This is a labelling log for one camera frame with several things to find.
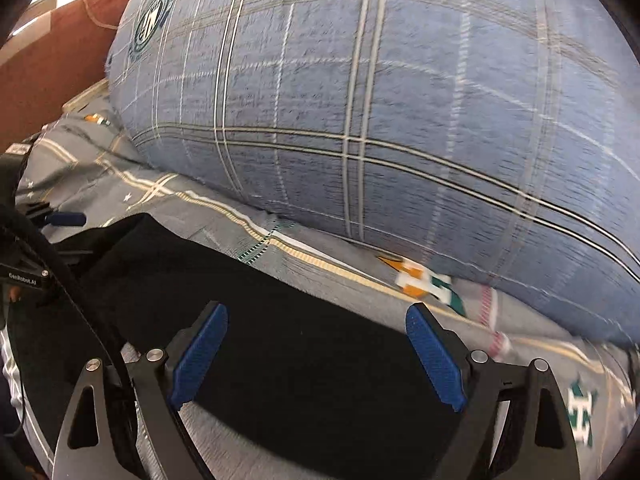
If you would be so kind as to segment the black pants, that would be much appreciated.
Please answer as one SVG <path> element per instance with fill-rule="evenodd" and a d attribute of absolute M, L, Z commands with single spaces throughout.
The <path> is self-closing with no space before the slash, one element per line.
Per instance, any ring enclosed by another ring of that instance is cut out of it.
<path fill-rule="evenodd" d="M 147 214 L 1 220 L 10 332 L 58 479 L 431 479 L 458 426 L 408 337 Z"/>

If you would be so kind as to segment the brown headboard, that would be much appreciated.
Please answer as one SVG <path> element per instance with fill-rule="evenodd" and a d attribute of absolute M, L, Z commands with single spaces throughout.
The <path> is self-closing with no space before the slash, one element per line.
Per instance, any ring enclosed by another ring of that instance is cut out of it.
<path fill-rule="evenodd" d="M 1 147 L 58 119 L 63 105 L 104 77 L 108 49 L 129 0 L 74 0 L 1 49 Z"/>

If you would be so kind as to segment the grey patterned bed sheet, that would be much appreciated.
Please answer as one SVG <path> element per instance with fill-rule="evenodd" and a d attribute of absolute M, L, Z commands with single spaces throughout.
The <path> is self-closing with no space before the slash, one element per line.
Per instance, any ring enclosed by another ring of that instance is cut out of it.
<path fill-rule="evenodd" d="M 46 237 L 132 361 L 232 299 L 229 331 L 180 415 L 221 479 L 409 479 L 454 426 L 405 334 L 416 267 L 141 161 L 107 98 L 35 136 L 17 190 L 86 215 Z"/>

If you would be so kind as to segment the blue plaid pillow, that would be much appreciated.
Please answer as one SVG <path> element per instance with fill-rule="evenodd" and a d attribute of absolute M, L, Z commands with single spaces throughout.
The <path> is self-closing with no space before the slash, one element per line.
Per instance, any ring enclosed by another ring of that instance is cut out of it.
<path fill-rule="evenodd" d="M 599 0 L 129 0 L 161 170 L 639 339 L 639 62 Z"/>

